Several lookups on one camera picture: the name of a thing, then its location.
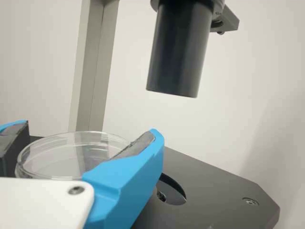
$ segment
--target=black cylindrical lens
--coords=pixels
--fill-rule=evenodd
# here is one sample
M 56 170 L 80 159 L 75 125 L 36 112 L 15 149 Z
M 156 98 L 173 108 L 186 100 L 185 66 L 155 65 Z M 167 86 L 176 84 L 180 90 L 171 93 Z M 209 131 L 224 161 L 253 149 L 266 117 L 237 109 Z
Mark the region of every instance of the black cylindrical lens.
M 148 91 L 197 97 L 212 9 L 199 0 L 161 0 Z

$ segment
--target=white wall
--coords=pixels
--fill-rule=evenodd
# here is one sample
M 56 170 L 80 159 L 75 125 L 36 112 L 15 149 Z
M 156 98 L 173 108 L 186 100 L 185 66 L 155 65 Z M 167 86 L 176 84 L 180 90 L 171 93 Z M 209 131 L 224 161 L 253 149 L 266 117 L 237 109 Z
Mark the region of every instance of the white wall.
M 0 124 L 68 130 L 80 13 L 81 0 L 0 1 Z
M 239 30 L 210 35 L 191 99 L 145 90 L 156 13 L 121 0 L 103 129 L 133 140 L 155 127 L 167 146 L 260 184 L 281 207 L 277 229 L 304 228 L 305 3 L 226 3 Z

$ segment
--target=petri dish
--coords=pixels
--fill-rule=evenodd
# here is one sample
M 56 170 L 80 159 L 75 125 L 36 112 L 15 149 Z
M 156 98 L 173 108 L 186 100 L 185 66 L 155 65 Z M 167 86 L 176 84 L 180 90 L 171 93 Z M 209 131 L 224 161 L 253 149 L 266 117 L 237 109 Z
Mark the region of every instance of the petri dish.
M 122 137 L 98 131 L 52 135 L 29 144 L 19 153 L 15 175 L 81 180 L 84 172 L 111 160 L 129 144 Z

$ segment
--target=gray vertical pillar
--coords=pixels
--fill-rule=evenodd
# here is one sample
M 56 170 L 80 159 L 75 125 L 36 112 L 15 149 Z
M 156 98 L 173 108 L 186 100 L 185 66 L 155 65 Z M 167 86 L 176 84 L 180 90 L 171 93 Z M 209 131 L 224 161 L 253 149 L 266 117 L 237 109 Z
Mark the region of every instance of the gray vertical pillar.
M 83 0 L 69 131 L 102 130 L 119 0 Z

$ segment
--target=screw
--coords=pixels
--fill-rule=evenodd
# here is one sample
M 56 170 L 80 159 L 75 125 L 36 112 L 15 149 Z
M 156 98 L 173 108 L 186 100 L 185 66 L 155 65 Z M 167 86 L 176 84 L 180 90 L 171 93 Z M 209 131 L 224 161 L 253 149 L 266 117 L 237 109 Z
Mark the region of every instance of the screw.
M 157 191 L 157 197 L 162 201 L 166 202 L 166 195 L 160 191 Z
M 252 206 L 259 206 L 259 203 L 254 200 L 254 199 L 250 199 L 250 198 L 243 198 L 243 200 L 249 204 L 249 205 L 252 205 Z
M 85 189 L 81 186 L 75 186 L 73 188 L 70 188 L 70 190 L 68 191 L 68 193 L 70 195 L 77 195 L 77 194 L 80 194 L 84 191 Z

